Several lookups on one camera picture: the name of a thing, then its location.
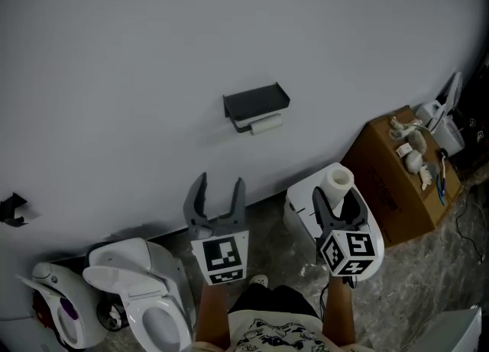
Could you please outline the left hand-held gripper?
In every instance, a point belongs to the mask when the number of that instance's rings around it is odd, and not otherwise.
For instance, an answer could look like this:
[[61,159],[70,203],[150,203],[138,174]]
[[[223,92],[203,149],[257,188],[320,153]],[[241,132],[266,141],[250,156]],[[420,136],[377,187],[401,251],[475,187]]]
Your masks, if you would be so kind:
[[249,227],[245,224],[245,182],[238,178],[231,208],[225,215],[229,227],[209,227],[204,213],[207,173],[191,185],[183,203],[183,214],[189,227],[192,253],[204,280],[210,286],[233,283],[247,276]]

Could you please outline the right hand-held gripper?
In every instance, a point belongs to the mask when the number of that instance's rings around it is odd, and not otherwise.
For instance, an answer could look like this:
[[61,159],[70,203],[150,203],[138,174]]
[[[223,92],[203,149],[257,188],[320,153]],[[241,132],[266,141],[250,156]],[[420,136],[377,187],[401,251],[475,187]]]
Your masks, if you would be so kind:
[[333,276],[372,277],[377,272],[377,223],[368,222],[367,206],[358,192],[343,198],[342,220],[361,225],[358,230],[339,230],[325,193],[313,190],[313,208],[321,236],[316,238],[316,265],[324,266]]

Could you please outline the white toilet paper roll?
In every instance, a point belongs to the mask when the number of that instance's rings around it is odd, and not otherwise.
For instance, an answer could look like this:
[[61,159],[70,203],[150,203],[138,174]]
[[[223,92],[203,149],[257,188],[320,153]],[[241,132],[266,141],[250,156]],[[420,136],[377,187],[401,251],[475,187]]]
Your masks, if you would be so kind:
[[326,168],[325,175],[319,185],[332,209],[343,200],[354,185],[353,173],[340,163],[333,163]]

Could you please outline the person's right forearm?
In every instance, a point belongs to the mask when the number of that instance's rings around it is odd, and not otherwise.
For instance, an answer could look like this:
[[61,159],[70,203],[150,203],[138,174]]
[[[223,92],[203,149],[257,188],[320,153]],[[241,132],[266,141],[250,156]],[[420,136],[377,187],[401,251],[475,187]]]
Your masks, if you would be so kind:
[[355,343],[351,288],[341,277],[329,277],[322,333],[338,347]]

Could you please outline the person's left forearm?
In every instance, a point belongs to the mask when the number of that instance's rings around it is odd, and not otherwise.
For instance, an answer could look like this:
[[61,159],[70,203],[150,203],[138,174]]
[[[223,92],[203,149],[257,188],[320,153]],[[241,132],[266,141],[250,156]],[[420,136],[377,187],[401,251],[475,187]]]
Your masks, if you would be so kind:
[[215,345],[223,350],[230,346],[227,289],[225,284],[203,283],[196,322],[196,341]]

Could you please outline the white round toilet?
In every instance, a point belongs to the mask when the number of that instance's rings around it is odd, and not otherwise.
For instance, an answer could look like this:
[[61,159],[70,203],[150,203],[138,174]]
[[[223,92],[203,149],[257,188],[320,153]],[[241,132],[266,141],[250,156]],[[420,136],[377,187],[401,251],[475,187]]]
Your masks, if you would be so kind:
[[135,237],[91,250],[83,278],[120,297],[129,327],[146,352],[181,352],[193,342],[196,310],[180,259]]

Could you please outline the white egg-shaped toilet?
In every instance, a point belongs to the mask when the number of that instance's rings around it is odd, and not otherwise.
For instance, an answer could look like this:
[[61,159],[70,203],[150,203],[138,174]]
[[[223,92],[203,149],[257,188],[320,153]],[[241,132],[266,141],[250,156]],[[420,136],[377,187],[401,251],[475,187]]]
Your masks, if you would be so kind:
[[[81,275],[54,263],[38,263],[29,278],[15,276],[39,292],[50,308],[54,328],[67,346],[82,350],[100,344],[108,335],[97,318],[96,308],[102,301],[99,290],[91,287]],[[60,299],[71,301],[79,318],[71,319]]]

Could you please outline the white grey plush toy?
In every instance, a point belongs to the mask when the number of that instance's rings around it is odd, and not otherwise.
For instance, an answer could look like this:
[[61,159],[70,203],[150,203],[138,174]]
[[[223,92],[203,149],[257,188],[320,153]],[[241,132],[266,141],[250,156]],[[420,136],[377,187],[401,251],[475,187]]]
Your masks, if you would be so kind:
[[418,174],[423,166],[423,155],[418,150],[412,150],[404,157],[404,165],[409,174]]

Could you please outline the grey furry plush toy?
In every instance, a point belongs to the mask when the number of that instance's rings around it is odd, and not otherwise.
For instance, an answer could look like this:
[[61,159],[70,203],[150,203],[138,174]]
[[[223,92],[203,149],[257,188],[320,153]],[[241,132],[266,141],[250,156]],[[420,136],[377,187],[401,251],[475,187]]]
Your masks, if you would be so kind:
[[424,155],[426,153],[427,150],[426,140],[420,131],[418,130],[411,131],[406,136],[406,139],[410,144],[410,146],[414,150],[417,150],[421,155]]

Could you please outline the person's black shorts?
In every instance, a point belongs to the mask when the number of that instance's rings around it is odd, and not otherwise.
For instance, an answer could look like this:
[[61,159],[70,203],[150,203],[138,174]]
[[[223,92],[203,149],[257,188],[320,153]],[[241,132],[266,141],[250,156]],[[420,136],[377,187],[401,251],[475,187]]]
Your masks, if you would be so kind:
[[302,293],[285,285],[269,289],[258,283],[250,284],[238,297],[238,300],[229,309],[228,313],[244,310],[283,312],[319,318],[316,310],[309,304]]

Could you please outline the person's printed white shirt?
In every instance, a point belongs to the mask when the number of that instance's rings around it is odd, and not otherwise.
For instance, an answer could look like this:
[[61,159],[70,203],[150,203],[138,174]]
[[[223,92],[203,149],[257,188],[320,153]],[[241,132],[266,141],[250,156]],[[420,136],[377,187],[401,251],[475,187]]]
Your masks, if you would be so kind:
[[228,315],[228,352],[374,352],[360,344],[339,347],[311,315],[241,310]]

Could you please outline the purple cloth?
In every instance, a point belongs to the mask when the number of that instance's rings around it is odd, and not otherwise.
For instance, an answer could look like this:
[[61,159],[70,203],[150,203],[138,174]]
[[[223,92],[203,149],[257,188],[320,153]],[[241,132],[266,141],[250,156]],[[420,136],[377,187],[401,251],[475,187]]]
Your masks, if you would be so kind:
[[63,308],[63,310],[68,314],[68,316],[73,319],[74,321],[79,318],[77,311],[75,310],[73,304],[71,303],[70,300],[66,298],[61,298],[60,299],[60,304]]

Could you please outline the red device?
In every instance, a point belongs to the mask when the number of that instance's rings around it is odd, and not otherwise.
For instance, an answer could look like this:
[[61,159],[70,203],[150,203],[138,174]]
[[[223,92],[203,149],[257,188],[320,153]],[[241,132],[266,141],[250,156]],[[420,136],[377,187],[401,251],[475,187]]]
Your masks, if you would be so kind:
[[37,320],[45,327],[53,329],[53,319],[50,308],[39,292],[33,294],[32,309]]

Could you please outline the beige stringy plush toy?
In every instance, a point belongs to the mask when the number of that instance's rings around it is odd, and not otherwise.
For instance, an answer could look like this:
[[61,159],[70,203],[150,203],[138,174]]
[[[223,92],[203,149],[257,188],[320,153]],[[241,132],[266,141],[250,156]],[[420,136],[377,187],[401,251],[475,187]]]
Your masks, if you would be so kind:
[[411,121],[410,123],[402,123],[397,120],[396,116],[392,116],[390,119],[390,131],[389,135],[392,140],[402,140],[408,136],[409,133],[415,130],[422,130],[425,127],[420,121]]

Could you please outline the black wall-mounted roll holder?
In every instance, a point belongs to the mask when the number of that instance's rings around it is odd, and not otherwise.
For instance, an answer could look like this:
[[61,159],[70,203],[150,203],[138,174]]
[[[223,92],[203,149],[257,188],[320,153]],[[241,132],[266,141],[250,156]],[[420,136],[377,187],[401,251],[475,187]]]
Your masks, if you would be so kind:
[[250,132],[252,121],[280,113],[290,105],[290,97],[277,82],[245,92],[224,95],[222,99],[225,117],[239,134]]
[[19,228],[27,223],[24,221],[23,216],[16,217],[15,212],[17,208],[22,207],[28,203],[17,193],[13,193],[8,199],[0,201],[0,222],[13,228]]

